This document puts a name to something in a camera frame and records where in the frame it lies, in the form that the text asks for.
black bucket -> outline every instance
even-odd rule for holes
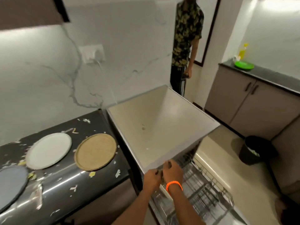
[[[247,136],[238,157],[243,163],[253,165],[277,155],[271,141],[258,136]]]

green bowl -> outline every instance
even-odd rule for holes
[[[242,69],[242,70],[251,70],[254,68],[254,65],[244,61],[236,61],[234,63],[235,67]]]

drawer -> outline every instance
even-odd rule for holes
[[[194,210],[207,225],[218,224],[233,209],[231,195],[203,167],[198,167],[190,155],[185,155],[178,164],[184,171],[182,188]],[[161,191],[156,191],[150,206],[161,225],[177,225],[173,201]]]

orange wristband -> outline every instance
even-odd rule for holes
[[[181,186],[181,184],[180,184],[178,181],[170,181],[170,182],[167,184],[167,186],[166,186],[166,190],[167,190],[168,193],[169,193],[168,188],[169,188],[169,185],[171,185],[171,184],[178,184],[178,185],[180,186],[181,190],[183,191],[182,186]]]

yellow bottle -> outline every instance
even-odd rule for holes
[[[238,53],[240,60],[242,60],[244,58],[247,46],[248,46],[248,43],[245,43],[244,48]]]

